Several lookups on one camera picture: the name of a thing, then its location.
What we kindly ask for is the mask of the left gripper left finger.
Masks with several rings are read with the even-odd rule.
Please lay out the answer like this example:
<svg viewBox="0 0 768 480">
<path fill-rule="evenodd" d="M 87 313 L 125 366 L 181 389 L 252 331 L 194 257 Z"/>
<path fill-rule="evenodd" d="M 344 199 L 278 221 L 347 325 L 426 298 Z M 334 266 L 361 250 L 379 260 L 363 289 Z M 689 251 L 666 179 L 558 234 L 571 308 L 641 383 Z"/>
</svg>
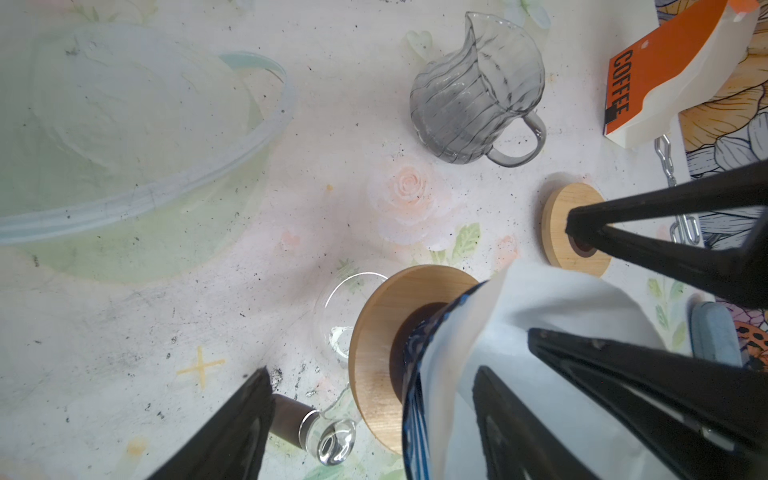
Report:
<svg viewBox="0 0 768 480">
<path fill-rule="evenodd" d="M 268 370 L 256 370 L 153 479 L 256 479 L 275 415 Z"/>
</svg>

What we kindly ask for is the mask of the white paper coffee filter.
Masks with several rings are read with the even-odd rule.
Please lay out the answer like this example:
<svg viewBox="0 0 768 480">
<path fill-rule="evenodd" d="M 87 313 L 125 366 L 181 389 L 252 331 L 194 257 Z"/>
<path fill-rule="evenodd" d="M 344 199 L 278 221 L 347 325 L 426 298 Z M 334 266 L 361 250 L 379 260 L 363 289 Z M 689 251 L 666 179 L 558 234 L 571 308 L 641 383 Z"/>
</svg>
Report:
<svg viewBox="0 0 768 480">
<path fill-rule="evenodd" d="M 587 386 L 612 352 L 664 352 L 641 307 L 594 276 L 515 263 L 469 288 L 414 345 L 403 401 L 411 479 L 670 479 L 672 469 Z"/>
</svg>

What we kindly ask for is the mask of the blue glass dripper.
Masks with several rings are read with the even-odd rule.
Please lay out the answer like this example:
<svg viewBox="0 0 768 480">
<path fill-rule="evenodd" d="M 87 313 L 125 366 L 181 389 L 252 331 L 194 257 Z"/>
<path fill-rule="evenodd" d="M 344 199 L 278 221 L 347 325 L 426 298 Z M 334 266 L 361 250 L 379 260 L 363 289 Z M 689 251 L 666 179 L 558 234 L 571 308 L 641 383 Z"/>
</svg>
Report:
<svg viewBox="0 0 768 480">
<path fill-rule="evenodd" d="M 425 400 L 420 369 L 427 347 L 432 343 L 438 329 L 451 313 L 464 305 L 484 282 L 481 282 L 450 303 L 433 303 L 415 311 L 417 323 L 408 335 L 403 347 L 403 415 L 402 415 L 402 456 L 408 479 L 431 479 L 430 453 L 426 424 Z"/>
</svg>

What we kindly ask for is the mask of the grey ribbed glass pitcher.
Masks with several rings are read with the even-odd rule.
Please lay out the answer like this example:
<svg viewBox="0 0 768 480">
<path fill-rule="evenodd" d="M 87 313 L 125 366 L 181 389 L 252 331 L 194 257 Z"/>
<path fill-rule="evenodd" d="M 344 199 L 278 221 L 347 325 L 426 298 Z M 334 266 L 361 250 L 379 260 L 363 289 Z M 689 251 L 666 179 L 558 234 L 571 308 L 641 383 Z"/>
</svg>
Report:
<svg viewBox="0 0 768 480">
<path fill-rule="evenodd" d="M 545 67 L 534 39 L 506 19 L 468 12 L 462 47 L 415 77 L 411 121 L 422 144 L 444 162 L 464 165 L 486 157 L 501 167 L 520 167 L 546 141 L 546 127 L 535 113 L 544 88 Z M 494 143 L 518 119 L 536 143 L 522 156 L 506 155 Z"/>
</svg>

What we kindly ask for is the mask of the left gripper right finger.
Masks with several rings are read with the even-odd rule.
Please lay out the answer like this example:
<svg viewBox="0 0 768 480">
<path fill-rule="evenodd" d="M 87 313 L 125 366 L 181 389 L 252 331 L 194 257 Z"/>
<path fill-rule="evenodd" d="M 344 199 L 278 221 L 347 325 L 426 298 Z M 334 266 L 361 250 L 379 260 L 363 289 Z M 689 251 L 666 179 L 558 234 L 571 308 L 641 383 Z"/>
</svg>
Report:
<svg viewBox="0 0 768 480">
<path fill-rule="evenodd" d="M 594 479 L 495 372 L 481 366 L 472 388 L 490 479 Z"/>
</svg>

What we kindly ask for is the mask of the clear glass carafe wooden handle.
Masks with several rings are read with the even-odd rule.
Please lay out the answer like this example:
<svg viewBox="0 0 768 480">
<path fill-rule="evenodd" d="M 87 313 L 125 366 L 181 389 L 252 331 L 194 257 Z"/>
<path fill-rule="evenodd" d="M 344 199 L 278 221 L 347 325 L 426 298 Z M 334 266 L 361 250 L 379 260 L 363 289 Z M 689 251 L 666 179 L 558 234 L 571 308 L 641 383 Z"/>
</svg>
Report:
<svg viewBox="0 0 768 480">
<path fill-rule="evenodd" d="M 350 457 L 364 424 L 350 386 L 352 334 L 367 300 L 395 272 L 387 261 L 340 260 L 321 279 L 308 317 L 293 330 L 300 339 L 295 393 L 273 388 L 271 433 L 324 467 Z"/>
</svg>

